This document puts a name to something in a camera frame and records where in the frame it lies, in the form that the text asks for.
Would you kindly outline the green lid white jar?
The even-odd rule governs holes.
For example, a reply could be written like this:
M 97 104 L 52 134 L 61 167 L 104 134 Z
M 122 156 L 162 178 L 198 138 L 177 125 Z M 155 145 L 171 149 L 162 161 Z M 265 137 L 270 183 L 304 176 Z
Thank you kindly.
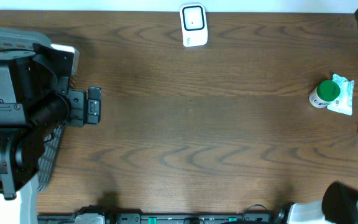
M 325 80 L 309 94 L 309 101 L 315 108 L 325 108 L 340 95 L 340 92 L 341 89 L 337 83 Z

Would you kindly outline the teal white snack packet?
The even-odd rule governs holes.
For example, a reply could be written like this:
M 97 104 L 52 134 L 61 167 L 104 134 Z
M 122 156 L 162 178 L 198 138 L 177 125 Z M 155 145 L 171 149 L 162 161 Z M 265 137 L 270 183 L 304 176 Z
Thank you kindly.
M 333 82 L 338 84 L 341 92 L 339 96 L 327 106 L 327 109 L 333 112 L 351 116 L 355 81 L 350 81 L 345 77 L 334 74 Z

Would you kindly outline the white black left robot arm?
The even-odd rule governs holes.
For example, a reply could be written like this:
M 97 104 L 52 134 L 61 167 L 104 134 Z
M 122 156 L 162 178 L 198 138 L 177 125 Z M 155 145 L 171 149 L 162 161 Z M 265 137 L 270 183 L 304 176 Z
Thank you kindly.
M 59 130 L 101 121 L 101 89 L 75 90 L 79 52 L 66 45 L 0 49 L 0 223 L 36 223 L 40 159 Z

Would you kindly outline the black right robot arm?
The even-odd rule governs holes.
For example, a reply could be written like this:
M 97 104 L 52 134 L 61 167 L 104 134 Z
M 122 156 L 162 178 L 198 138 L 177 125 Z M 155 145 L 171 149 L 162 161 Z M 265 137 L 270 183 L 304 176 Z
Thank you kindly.
M 354 13 L 358 29 L 358 8 Z M 352 115 L 354 80 L 334 74 L 309 95 L 310 103 L 337 113 Z M 358 223 L 358 190 L 339 181 L 325 191 L 323 199 L 310 203 L 289 203 L 276 215 L 243 213 L 241 220 L 229 218 L 224 223 Z

